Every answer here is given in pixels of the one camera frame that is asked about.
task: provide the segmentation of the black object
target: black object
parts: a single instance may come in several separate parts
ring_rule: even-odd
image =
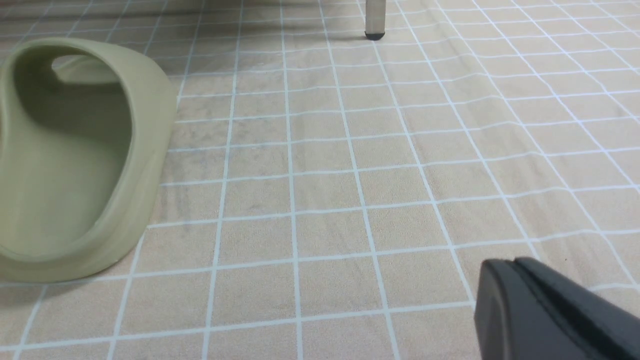
[[[531,258],[480,269],[483,360],[639,360],[640,319]]]
[[[380,33],[380,34],[368,34],[368,33],[364,33],[364,35],[369,39],[369,40],[380,40],[383,36],[385,36],[385,33]]]

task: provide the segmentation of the chair leg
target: chair leg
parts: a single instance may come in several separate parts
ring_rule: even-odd
[[[387,0],[367,0],[364,33],[369,40],[380,40],[385,36]]]

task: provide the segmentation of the green slide sandal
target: green slide sandal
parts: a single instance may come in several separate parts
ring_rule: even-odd
[[[65,281],[124,257],[147,226],[176,117],[164,72],[116,45],[34,40],[3,63],[0,111],[0,277]]]

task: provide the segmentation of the floor mat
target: floor mat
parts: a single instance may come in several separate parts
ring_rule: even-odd
[[[480,263],[640,315],[640,1],[23,0],[162,66],[148,230],[90,279],[0,283],[0,359],[478,359]]]

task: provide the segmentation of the rubber foot cap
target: rubber foot cap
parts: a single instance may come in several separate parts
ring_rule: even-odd
[[[367,39],[376,41],[376,40],[380,40],[383,36],[385,36],[385,33],[380,33],[380,34],[367,34],[367,33],[364,33],[364,35],[367,37]]]

